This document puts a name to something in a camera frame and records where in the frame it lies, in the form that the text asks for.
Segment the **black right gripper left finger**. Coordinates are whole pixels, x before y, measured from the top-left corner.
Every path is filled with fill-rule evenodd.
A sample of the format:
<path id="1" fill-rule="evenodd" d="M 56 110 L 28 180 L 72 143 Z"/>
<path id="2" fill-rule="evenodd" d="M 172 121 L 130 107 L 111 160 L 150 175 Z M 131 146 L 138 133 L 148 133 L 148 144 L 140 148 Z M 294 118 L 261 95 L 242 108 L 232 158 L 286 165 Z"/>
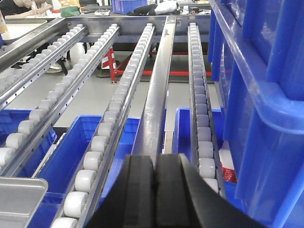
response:
<path id="1" fill-rule="evenodd" d="M 87 228 L 152 228 L 154 171 L 149 156 L 127 155 Z"/>

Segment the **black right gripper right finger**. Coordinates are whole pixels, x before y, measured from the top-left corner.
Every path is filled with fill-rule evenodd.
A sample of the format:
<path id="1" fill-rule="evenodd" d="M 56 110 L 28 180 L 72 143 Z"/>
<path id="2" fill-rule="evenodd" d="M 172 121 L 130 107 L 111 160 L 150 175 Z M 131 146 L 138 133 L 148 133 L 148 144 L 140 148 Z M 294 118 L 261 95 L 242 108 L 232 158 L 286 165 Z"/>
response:
<path id="1" fill-rule="evenodd" d="M 158 228 L 263 227 L 217 194 L 185 155 L 160 155 L 156 182 Z"/>

